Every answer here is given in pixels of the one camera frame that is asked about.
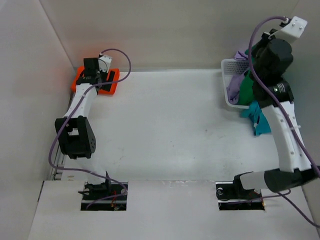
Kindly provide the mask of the green t shirt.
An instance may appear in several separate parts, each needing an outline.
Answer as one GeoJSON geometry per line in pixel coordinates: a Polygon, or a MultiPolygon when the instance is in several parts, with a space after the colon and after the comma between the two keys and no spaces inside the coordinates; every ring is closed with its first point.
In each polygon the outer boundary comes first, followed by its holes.
{"type": "Polygon", "coordinates": [[[253,84],[254,80],[251,79],[251,69],[250,67],[248,67],[240,77],[238,94],[239,105],[249,106],[255,100],[253,94],[253,84]]]}

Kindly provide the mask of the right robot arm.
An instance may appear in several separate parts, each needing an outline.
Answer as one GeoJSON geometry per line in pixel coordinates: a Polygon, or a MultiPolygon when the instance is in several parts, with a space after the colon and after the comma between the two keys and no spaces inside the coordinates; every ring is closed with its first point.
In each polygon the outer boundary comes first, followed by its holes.
{"type": "Polygon", "coordinates": [[[292,47],[279,38],[261,40],[249,48],[248,55],[252,93],[270,126],[279,164],[276,169],[236,175],[233,188],[241,196],[255,189],[278,193],[301,187],[319,178],[320,167],[303,144],[293,93],[283,78],[294,59],[292,47]]]}

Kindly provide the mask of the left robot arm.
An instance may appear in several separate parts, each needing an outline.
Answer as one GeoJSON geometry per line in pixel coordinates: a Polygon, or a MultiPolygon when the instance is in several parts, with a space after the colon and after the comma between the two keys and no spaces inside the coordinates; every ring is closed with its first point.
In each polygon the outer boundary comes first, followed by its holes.
{"type": "Polygon", "coordinates": [[[99,83],[106,83],[108,75],[111,81],[115,72],[110,70],[112,57],[99,55],[99,57],[84,58],[83,70],[75,80],[75,91],[72,102],[66,114],[55,120],[54,126],[58,132],[67,118],[68,123],[58,137],[60,150],[70,159],[78,160],[79,165],[95,173],[98,167],[89,159],[96,150],[96,137],[88,120],[93,100],[98,95],[99,83]]]}

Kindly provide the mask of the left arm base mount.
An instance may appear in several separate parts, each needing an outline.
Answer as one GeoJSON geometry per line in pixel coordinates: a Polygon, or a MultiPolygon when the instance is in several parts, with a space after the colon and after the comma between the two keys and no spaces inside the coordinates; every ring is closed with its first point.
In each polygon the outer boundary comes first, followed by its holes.
{"type": "Polygon", "coordinates": [[[84,185],[78,193],[82,195],[81,211],[126,211],[127,195],[118,183],[102,182],[101,184],[84,185]]]}

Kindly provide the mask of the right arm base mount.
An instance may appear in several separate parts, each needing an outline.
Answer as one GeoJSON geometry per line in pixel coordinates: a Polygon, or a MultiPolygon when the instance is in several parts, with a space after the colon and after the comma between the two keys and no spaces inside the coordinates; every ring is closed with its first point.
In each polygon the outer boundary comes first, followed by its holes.
{"type": "Polygon", "coordinates": [[[265,210],[260,189],[236,191],[232,181],[218,181],[215,183],[218,209],[220,211],[253,211],[265,210]]]}

